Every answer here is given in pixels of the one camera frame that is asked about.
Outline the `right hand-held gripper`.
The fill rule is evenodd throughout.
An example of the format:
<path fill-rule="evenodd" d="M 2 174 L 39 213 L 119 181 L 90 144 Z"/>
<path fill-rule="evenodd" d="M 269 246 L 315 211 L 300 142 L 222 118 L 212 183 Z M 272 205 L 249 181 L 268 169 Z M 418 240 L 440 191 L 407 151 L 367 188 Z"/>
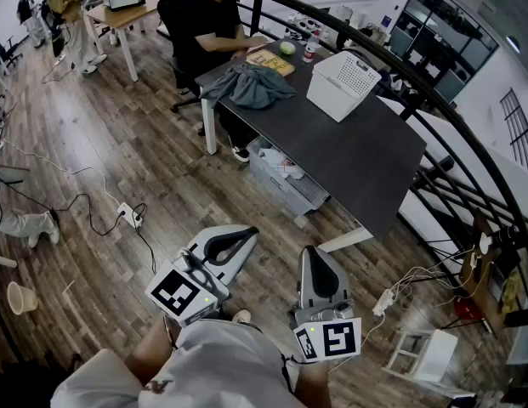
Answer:
<path fill-rule="evenodd" d="M 311 307 L 290 312 L 305 363 L 349 359 L 361 353 L 361 318 L 355 317 L 354 302 L 347 299 L 346 271 L 333 256 L 314 246 L 303 249 L 298 293 L 299 305 Z"/>

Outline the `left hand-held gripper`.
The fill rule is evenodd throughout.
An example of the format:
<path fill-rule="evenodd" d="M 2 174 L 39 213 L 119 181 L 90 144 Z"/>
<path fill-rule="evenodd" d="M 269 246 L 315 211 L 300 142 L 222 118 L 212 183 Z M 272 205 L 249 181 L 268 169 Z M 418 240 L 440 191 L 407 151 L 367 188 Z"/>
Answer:
<path fill-rule="evenodd" d="M 151 301 L 179 326 L 217 311 L 229 285 L 258 241 L 258 229 L 226 224 L 203 229 L 170 263 L 163 264 L 145 290 Z"/>

